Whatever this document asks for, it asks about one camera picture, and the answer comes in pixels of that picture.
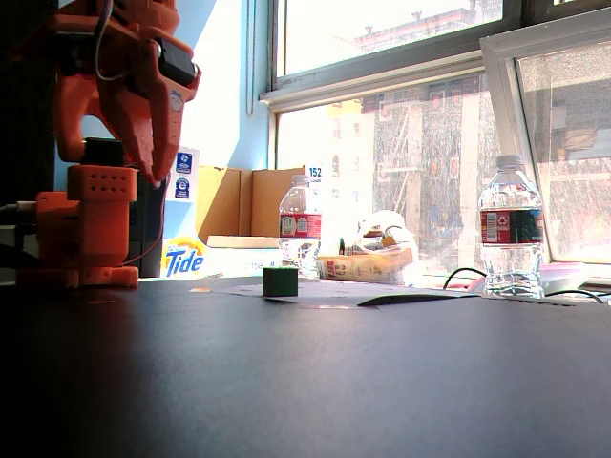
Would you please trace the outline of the orange gripper with motor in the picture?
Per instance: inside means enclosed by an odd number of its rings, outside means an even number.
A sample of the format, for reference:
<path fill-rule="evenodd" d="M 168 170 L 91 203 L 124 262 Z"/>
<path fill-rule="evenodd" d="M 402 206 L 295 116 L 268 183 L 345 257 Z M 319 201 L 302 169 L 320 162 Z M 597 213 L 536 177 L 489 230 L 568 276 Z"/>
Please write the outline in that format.
<path fill-rule="evenodd" d="M 185 104 L 200 82 L 193 51 L 176 39 L 175 12 L 62 12 L 53 29 L 93 40 L 91 68 L 77 70 L 96 78 L 99 110 L 154 186 L 170 172 L 179 148 Z"/>

